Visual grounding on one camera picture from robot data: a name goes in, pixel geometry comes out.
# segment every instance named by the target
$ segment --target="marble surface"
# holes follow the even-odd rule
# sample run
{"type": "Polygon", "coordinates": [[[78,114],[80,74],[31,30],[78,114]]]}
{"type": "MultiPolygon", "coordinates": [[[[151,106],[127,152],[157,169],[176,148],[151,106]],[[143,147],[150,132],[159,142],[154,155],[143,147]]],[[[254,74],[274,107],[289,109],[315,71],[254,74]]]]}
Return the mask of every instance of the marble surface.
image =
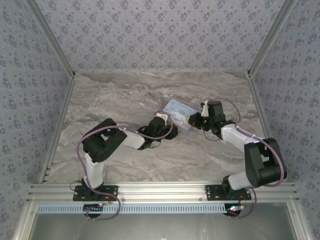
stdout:
{"type": "MultiPolygon", "coordinates": [[[[226,97],[238,106],[240,126],[263,136],[263,130],[244,72],[118,72],[77,74],[58,147],[47,178],[70,183],[83,177],[76,156],[78,140],[90,129],[112,118],[118,125],[138,129],[170,99],[201,110],[200,103],[226,97]]],[[[222,102],[227,120],[236,111],[222,102]]],[[[217,137],[210,132],[208,138],[217,137]]],[[[120,146],[104,162],[104,181],[221,181],[245,169],[244,154],[224,141],[209,141],[192,128],[189,136],[163,140],[143,151],[120,146]]]]}

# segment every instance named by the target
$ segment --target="patterned wallpaper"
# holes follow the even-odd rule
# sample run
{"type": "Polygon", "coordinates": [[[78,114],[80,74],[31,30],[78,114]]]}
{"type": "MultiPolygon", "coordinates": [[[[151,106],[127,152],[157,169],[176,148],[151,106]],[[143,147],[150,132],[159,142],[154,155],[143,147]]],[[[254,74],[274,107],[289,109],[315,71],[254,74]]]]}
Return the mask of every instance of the patterned wallpaper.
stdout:
{"type": "Polygon", "coordinates": [[[68,76],[23,0],[0,1],[0,239],[39,179],[68,76]]]}
{"type": "Polygon", "coordinates": [[[74,71],[247,70],[283,0],[37,0],[74,71]]]}
{"type": "Polygon", "coordinates": [[[320,239],[320,2],[298,1],[255,76],[288,180],[320,239]]]}

